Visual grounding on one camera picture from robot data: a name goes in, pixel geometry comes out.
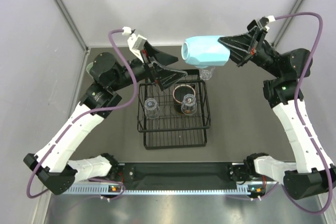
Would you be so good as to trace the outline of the red and black skull mug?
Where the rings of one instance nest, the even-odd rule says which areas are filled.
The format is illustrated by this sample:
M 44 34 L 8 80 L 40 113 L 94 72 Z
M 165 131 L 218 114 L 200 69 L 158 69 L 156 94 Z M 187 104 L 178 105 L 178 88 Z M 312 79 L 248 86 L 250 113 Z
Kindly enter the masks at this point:
M 195 84 L 178 84 L 172 92 L 174 109 L 179 114 L 183 114 L 181 106 L 184 96 L 187 94 L 193 94 L 194 96 L 196 96 Z

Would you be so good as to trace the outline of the light blue ceramic mug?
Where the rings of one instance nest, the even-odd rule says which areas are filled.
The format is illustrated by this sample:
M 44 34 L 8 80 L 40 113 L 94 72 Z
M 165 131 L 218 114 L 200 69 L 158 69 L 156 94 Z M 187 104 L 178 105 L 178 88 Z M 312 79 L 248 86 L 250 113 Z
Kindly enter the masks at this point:
M 185 63 L 198 67 L 224 66 L 230 57 L 230 50 L 219 42 L 222 36 L 194 36 L 185 39 L 181 56 Z

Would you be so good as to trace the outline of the small clear glass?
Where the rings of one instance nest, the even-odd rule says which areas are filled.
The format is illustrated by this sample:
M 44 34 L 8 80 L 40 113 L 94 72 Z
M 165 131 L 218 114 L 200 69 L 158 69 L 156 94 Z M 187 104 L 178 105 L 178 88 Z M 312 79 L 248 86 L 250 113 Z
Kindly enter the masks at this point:
M 193 94 L 186 94 L 181 104 L 181 111 L 185 115 L 193 115 L 197 111 L 197 99 Z
M 156 119 L 160 116 L 160 107 L 156 99 L 148 98 L 145 100 L 144 113 L 148 119 Z

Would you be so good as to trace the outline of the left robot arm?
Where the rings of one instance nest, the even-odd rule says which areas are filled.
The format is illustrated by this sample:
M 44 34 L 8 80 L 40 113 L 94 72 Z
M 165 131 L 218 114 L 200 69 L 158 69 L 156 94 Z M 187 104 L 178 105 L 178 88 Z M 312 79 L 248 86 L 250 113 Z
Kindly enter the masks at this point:
M 68 121 L 45 147 L 37 153 L 28 153 L 24 163 L 32 170 L 31 177 L 54 195 L 61 195 L 72 184 L 83 180 L 104 177 L 117 178 L 118 162 L 107 153 L 79 161 L 71 156 L 89 135 L 111 112 L 128 107 L 138 93 L 138 82 L 149 79 L 165 90 L 187 76 L 184 70 L 171 68 L 178 62 L 176 56 L 155 49 L 145 42 L 131 61 L 127 61 L 120 49 L 113 45 L 117 55 L 102 52 L 89 67 L 93 83 L 76 105 Z

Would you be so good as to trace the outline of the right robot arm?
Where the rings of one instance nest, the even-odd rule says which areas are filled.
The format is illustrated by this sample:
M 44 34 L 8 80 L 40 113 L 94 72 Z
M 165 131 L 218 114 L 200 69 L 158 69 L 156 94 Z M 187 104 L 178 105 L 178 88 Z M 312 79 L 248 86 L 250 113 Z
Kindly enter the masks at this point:
M 251 61 L 274 76 L 264 81 L 263 93 L 279 119 L 295 157 L 290 165 L 266 153 L 255 153 L 244 160 L 245 174 L 251 180 L 265 175 L 283 185 L 294 200 L 335 188 L 335 165 L 321 146 L 307 115 L 300 77 L 310 76 L 310 51 L 294 49 L 280 54 L 265 40 L 265 24 L 251 22 L 241 35 L 220 37 L 229 58 L 241 67 Z

